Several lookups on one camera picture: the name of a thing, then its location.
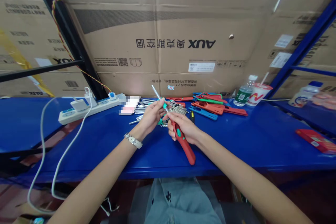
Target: red box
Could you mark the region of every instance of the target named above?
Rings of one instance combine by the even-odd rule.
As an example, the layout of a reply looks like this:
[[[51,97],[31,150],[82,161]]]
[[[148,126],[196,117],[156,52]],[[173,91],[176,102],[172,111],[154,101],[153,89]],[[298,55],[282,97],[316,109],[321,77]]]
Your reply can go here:
[[[297,129],[295,132],[319,151],[325,154],[336,155],[336,144],[332,143],[316,131],[312,129]]]

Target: bottle cap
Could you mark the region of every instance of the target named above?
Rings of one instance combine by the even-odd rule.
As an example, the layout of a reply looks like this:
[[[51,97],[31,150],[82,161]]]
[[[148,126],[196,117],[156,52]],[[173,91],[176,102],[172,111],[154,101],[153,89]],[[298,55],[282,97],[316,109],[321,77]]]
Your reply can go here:
[[[323,82],[316,82],[316,81],[312,81],[308,84],[309,86],[316,86],[316,87],[322,87]]]
[[[250,75],[250,76],[248,77],[248,79],[249,79],[250,81],[254,81],[254,80],[258,79],[258,76],[257,76],[257,75]]]

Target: disposable cup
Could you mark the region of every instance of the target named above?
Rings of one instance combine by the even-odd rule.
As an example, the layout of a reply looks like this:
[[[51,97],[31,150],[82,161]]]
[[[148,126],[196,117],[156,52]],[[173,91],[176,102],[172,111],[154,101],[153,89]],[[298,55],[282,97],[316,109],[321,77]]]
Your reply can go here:
[[[254,83],[252,94],[246,104],[252,107],[256,106],[272,89],[271,86]]]

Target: person's hand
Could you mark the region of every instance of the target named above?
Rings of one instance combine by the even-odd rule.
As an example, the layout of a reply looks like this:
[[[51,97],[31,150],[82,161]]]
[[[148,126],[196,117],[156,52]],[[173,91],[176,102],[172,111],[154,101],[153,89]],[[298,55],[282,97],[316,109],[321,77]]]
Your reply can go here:
[[[167,115],[164,116],[163,120],[166,120],[168,117],[170,118],[170,120],[168,121],[168,133],[174,141],[176,141],[176,137],[174,127],[171,122],[172,120],[180,126],[180,129],[184,133],[184,136],[188,143],[196,144],[198,138],[202,135],[203,131],[197,128],[197,126],[185,115],[175,112],[168,112]]]
[[[167,104],[167,108],[170,107],[170,103],[164,98],[161,98],[160,101],[153,102],[152,104],[147,106],[142,119],[136,126],[137,128],[142,129],[143,138],[153,131],[153,129],[158,124],[160,118],[166,114],[166,111],[163,109],[164,103]]]

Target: person's arm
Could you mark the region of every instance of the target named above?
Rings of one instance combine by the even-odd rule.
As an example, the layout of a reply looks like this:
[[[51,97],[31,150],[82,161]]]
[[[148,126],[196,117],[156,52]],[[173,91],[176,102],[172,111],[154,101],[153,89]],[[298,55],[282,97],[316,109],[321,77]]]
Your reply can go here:
[[[141,121],[129,134],[142,141],[152,132],[160,117],[165,114],[163,103],[164,98],[149,105]],[[89,223],[136,150],[137,148],[124,138],[72,191],[48,223]]]
[[[176,113],[168,113],[167,116],[179,124],[187,141],[200,148],[271,223],[312,224],[312,221],[276,186],[197,128],[186,116]],[[171,122],[168,122],[168,129],[169,135],[175,141]]]

